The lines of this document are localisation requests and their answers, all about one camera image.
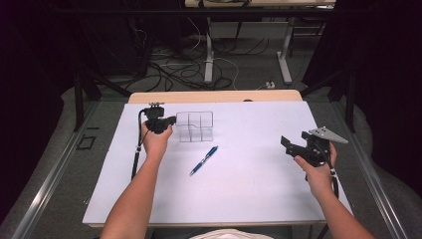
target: table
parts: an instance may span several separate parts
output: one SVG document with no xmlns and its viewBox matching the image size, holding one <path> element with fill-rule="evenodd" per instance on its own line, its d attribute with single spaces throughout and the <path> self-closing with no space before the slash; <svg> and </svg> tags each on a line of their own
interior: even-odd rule
<svg viewBox="0 0 422 239">
<path fill-rule="evenodd" d="M 198 7 L 198 0 L 185 0 L 185 6 L 191 8 Z M 205 8 L 226 8 L 241 7 L 244 2 L 238 3 L 218 3 L 203 1 Z M 248 7 L 306 7 L 333 5 L 335 0 L 252 0 Z M 286 62 L 286 55 L 292 38 L 295 18 L 290 18 L 288 22 L 244 22 L 238 38 L 274 38 L 283 39 L 282 51 L 277 52 L 277 58 L 282 71 L 285 84 L 292 83 L 289 67 Z M 214 52 L 212 51 L 213 38 L 236 38 L 238 23 L 236 22 L 211 22 L 208 18 L 209 32 L 207 34 L 207 60 L 205 66 L 205 82 L 212 81 L 212 69 L 214 61 Z"/>
<path fill-rule="evenodd" d="M 179 111 L 212 110 L 214 140 L 179 142 L 177 126 L 173 128 L 158 173 L 149 226 L 324 223 L 304 173 L 280 145 L 281 135 L 305 145 L 302 130 L 317 127 L 308 104 L 293 90 L 133 94 L 123 110 L 84 223 L 102 227 L 129 184 L 137 113 L 150 102 L 166 102 L 165 117 Z M 189 176 L 215 144 L 218 151 Z M 340 201 L 351 211 L 341 186 L 339 191 Z"/>
</svg>

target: blue pen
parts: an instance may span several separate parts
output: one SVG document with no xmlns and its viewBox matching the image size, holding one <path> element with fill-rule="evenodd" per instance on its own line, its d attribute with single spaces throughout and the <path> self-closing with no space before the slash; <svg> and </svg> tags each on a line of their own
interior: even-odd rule
<svg viewBox="0 0 422 239">
<path fill-rule="evenodd" d="M 213 146 L 211 150 L 205 155 L 205 157 L 198 163 L 198 165 L 195 166 L 195 168 L 192 169 L 190 172 L 190 176 L 193 175 L 207 160 L 214 154 L 215 151 L 217 151 L 218 146 Z"/>
</svg>

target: black device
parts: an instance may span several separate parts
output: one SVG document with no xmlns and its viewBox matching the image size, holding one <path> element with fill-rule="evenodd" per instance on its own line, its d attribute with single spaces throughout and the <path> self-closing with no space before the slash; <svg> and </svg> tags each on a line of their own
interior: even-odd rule
<svg viewBox="0 0 422 239">
<path fill-rule="evenodd" d="M 306 147 L 292 144 L 287 138 L 282 136 L 282 145 L 286 148 L 286 154 L 293 157 L 299 155 L 314 167 L 324 165 L 330 155 L 329 140 L 305 131 L 302 132 L 302 138 L 307 141 Z"/>
<path fill-rule="evenodd" d="M 166 119 L 163 118 L 164 108 L 160 106 L 160 103 L 151 103 L 150 105 L 150 108 L 145 108 L 139 113 L 139 123 L 142 123 L 142 120 L 140 120 L 141 113 L 145 113 L 146 118 L 148 119 L 145 124 L 149 130 L 155 133 L 162 133 L 169 125 L 174 125 L 176 123 L 175 116 Z"/>
</svg>

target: person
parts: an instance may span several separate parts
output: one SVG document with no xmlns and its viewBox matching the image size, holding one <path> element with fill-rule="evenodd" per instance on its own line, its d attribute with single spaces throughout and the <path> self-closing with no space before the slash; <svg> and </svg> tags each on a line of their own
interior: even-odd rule
<svg viewBox="0 0 422 239">
<path fill-rule="evenodd" d="M 170 125 L 163 133 L 156 134 L 148 131 L 145 123 L 141 127 L 146 159 L 111 209 L 105 222 L 102 239 L 145 237 L 158 168 L 173 129 Z M 331 163 L 334 165 L 337 152 L 332 143 L 329 146 Z M 326 164 L 313 167 L 300 156 L 295 157 L 295 162 L 307 174 L 311 192 L 320 205 L 333 238 L 374 238 L 335 197 L 331 187 L 330 170 Z"/>
</svg>

